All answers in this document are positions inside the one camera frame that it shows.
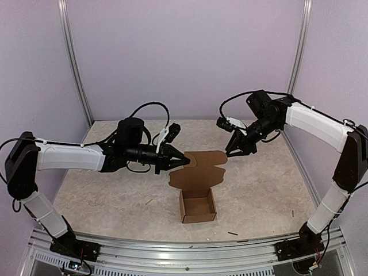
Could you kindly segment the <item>brown cardboard box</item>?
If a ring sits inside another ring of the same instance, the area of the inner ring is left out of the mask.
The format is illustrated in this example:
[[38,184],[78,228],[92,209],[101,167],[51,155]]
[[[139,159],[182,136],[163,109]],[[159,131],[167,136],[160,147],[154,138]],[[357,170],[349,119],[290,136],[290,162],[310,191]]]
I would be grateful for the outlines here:
[[212,187],[221,184],[228,158],[223,151],[187,151],[190,163],[169,173],[169,186],[179,190],[183,224],[204,223],[216,218]]

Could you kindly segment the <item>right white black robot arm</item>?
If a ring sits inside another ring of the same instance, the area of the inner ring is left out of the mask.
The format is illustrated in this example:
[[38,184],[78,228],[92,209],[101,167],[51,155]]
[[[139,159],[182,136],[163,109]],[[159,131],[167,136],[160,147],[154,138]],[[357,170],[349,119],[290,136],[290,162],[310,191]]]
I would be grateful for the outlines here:
[[[310,105],[315,104],[323,112],[341,120],[348,117],[367,125],[367,91],[348,91],[334,93],[313,93],[308,99]],[[310,177],[310,186],[322,197],[328,189],[332,174],[337,165],[339,155],[326,143],[306,134],[304,131],[287,128],[286,133],[292,148],[296,151],[302,167]],[[275,174],[275,165],[251,165],[251,161],[259,162],[268,152],[274,152],[273,147],[260,149],[255,157],[239,157],[236,162],[244,163],[247,169],[254,168],[255,178],[247,179],[238,188],[239,195],[235,197],[236,210],[244,213],[249,223],[249,233],[270,236],[273,230],[271,223],[275,221],[275,209],[285,207],[272,191],[262,186],[265,176]],[[367,188],[361,189],[350,201],[344,214],[337,220],[350,250],[357,271],[367,266]]]

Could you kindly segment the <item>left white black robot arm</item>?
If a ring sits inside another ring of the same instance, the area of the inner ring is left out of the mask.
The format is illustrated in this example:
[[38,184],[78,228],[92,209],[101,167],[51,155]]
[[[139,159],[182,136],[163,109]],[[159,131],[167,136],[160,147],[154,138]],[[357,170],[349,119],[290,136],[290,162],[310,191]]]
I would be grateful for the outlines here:
[[118,122],[107,138],[89,143],[64,143],[37,138],[23,132],[5,159],[2,180],[14,202],[25,210],[52,239],[50,250],[81,262],[95,262],[100,244],[79,240],[67,219],[60,215],[36,184],[40,171],[86,170],[114,173],[130,163],[154,167],[155,174],[170,171],[190,163],[183,153],[171,145],[181,127],[166,125],[158,134],[156,145],[144,121],[128,117]]

